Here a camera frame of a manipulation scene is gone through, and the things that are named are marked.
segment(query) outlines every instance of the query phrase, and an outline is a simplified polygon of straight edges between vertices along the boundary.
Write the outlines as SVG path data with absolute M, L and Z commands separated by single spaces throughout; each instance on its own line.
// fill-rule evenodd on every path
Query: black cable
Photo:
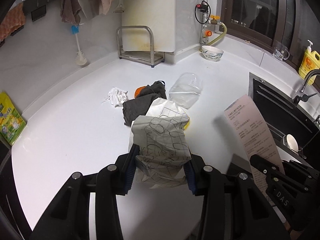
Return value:
M 206 24 L 206 23 L 209 21 L 210 15 L 211 15 L 211 7 L 210 7 L 210 5 L 209 5 L 206 1 L 202 1 L 201 3 L 204 3 L 204 2 L 208 5 L 209 11 L 210 11 L 210 13 L 209 13 L 209 15 L 208 15 L 208 18 L 207 18 L 207 20 L 206 20 L 204 23 L 202 23 L 202 22 L 200 22 L 200 21 L 198 20 L 197 14 L 196 14 L 197 6 L 195 6 L 195 18 L 196 18 L 197 22 L 200 23 L 200 24 Z

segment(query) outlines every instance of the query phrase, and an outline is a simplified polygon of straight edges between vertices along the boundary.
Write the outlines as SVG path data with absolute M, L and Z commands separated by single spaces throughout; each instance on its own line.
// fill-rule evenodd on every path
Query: white cutting board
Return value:
M 145 25 L 154 35 L 155 51 L 175 50 L 176 0 L 124 0 L 122 26 Z M 122 30 L 124 51 L 150 51 L 145 29 Z

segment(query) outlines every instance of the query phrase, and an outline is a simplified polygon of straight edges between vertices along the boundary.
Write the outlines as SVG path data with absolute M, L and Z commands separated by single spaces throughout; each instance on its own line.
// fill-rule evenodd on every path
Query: clear plastic jar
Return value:
M 202 81 L 193 73 L 183 73 L 169 90 L 169 98 L 177 105 L 190 108 L 201 95 Z

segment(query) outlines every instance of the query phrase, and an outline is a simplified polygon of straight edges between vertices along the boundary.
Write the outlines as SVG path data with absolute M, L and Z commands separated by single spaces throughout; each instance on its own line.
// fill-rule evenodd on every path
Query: crumpled white tissue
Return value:
M 122 106 L 125 101 L 128 101 L 127 91 L 113 87 L 109 91 L 108 98 L 106 100 L 110 100 L 110 103 L 115 107 Z

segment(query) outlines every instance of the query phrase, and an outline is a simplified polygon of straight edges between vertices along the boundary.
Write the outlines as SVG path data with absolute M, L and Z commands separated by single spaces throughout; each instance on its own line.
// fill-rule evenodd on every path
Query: yellow valve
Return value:
M 220 16 L 218 15 L 210 15 L 210 18 L 213 20 L 220 20 Z

